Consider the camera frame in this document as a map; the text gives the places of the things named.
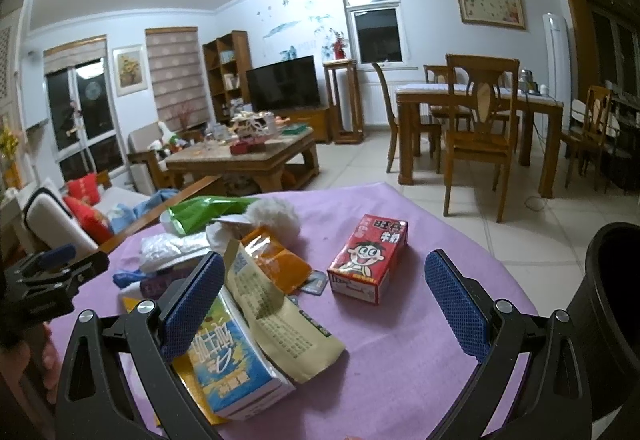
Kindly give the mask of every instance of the green plastic packet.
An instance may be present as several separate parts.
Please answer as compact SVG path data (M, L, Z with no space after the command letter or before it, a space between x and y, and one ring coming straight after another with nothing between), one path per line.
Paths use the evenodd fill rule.
M204 230L213 219L224 214L243 214L258 198L196 196L169 207L171 221L181 236Z

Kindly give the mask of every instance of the framed picture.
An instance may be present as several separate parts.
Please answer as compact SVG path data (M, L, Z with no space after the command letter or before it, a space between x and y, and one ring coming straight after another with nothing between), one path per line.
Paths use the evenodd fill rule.
M116 92L119 97L149 87L145 69L145 48L142 45L114 49L113 62L116 70Z
M458 0L463 23L526 30L522 0Z

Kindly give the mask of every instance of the wooden dining table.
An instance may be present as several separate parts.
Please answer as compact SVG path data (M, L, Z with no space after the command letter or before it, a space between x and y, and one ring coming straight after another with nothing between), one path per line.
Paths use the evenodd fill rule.
M466 84L454 85L454 103L457 106L471 108L472 96L466 94ZM500 88L500 107L509 109L510 88ZM452 96L449 95L448 84L415 83L396 88L398 103L398 122L400 139L400 174L398 183L414 184L414 131L415 113L420 104L431 106L449 106ZM533 122L535 113L548 116L546 126L545 159L540 174L538 192L543 198L553 198L558 153L560 151L560 135L562 133L562 109L564 104L553 97L518 94L516 110L522 112L522 134L518 163L530 165L531 144L533 140Z

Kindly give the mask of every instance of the purple tablecloth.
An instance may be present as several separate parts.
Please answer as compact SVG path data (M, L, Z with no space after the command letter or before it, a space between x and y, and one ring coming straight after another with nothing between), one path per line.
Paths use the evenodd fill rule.
M327 287L322 296L302 293L300 306L346 345L324 373L298 387L285 400L244 423L220 427L225 440L424 440L472 373L466 356L424 281L424 258L442 248L467 277L477 279L494 298L536 313L518 283L500 262L464 234L399 195L389 185L278 193L291 201L303 222L292 250L313 268L325 270L363 214L409 221L408 248L378 307ZM125 241L111 258L110 272L80 289L76 312L52 323L64 352L76 316L92 308L100 316L121 311L111 282L117 268L138 266L140 239L161 232L155 226ZM500 426L519 384L521 359L489 430ZM140 382L132 383L140 394ZM140 405L145 419L151 408Z

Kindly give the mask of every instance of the red pillow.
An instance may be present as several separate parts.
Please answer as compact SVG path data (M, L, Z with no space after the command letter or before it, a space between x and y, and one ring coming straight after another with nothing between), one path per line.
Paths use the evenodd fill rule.
M100 201L96 173L89 173L78 180L71 180L66 183L69 196L82 200L85 204L95 205Z
M65 196L63 200L73 216L78 220L82 230L84 230L95 243L102 245L113 236L113 232L111 232L109 228L109 221L100 211L85 204L82 200L71 196Z

